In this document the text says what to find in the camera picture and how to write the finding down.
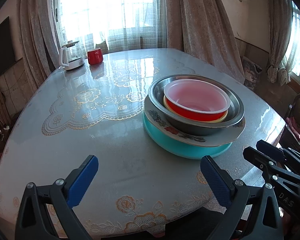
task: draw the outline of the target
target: electric kettle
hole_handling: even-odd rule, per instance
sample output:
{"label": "electric kettle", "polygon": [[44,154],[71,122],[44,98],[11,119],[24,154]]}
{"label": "electric kettle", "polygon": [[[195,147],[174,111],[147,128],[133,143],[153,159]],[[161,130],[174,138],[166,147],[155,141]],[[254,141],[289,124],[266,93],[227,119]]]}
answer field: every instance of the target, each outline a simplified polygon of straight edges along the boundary
{"label": "electric kettle", "polygon": [[79,41],[68,41],[59,50],[59,64],[65,70],[71,70],[84,64],[82,50]]}

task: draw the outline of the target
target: metal bowl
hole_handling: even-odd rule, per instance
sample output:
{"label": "metal bowl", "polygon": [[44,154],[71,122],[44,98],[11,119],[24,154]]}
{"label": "metal bowl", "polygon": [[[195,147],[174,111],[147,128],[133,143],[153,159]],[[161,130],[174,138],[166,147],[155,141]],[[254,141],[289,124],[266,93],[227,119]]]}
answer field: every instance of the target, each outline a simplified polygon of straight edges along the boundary
{"label": "metal bowl", "polygon": [[[177,79],[197,79],[209,82],[217,87],[221,88],[224,92],[227,93],[231,100],[231,105],[228,109],[228,115],[223,122],[220,123],[205,123],[205,122],[197,122],[194,120],[187,119],[185,117],[179,116],[177,114],[172,113],[168,109],[164,107],[163,104],[163,96],[164,96],[164,87]],[[241,99],[238,97],[236,93],[234,93],[230,88],[225,85],[202,76],[197,75],[171,75],[167,77],[163,77],[153,82],[149,88],[149,99],[154,104],[154,106],[163,112],[168,121],[177,129],[192,135],[208,135],[213,134],[220,129],[235,125],[239,123],[244,114],[244,107]]]}

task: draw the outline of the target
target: kettle base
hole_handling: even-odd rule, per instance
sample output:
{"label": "kettle base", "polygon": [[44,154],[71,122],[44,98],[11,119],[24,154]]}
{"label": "kettle base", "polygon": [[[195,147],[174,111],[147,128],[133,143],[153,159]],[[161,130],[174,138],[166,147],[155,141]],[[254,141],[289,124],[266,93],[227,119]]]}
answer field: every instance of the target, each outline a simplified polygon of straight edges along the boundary
{"label": "kettle base", "polygon": [[69,66],[65,67],[65,70],[72,70],[74,68],[80,67],[84,64],[83,57],[80,57],[74,61],[69,62]]}

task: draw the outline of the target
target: television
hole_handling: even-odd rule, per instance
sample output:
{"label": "television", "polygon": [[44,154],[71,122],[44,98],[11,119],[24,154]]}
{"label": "television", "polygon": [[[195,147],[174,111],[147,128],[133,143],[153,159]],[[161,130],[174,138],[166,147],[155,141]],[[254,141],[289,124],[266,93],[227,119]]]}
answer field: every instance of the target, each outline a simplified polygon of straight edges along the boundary
{"label": "television", "polygon": [[11,41],[9,17],[0,24],[0,76],[16,63]]}

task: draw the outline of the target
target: glass table cover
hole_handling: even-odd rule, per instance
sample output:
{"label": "glass table cover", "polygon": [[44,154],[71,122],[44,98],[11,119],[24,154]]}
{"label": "glass table cover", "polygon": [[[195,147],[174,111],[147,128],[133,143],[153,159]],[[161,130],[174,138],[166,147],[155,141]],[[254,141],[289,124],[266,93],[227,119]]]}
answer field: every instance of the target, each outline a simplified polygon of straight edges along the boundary
{"label": "glass table cover", "polygon": [[[104,56],[73,71],[55,70],[20,115],[0,162],[0,217],[15,224],[28,182],[52,184],[92,154],[99,170],[79,206],[74,207],[94,238],[164,225],[210,202],[213,194],[200,160],[175,156],[159,147],[143,127],[143,100],[151,83],[171,74],[199,74],[239,95],[246,127],[215,158],[233,179],[252,165],[242,151],[260,139],[272,143],[283,119],[261,98],[213,66],[175,49],[144,49]],[[61,236],[63,229],[48,206]]]}

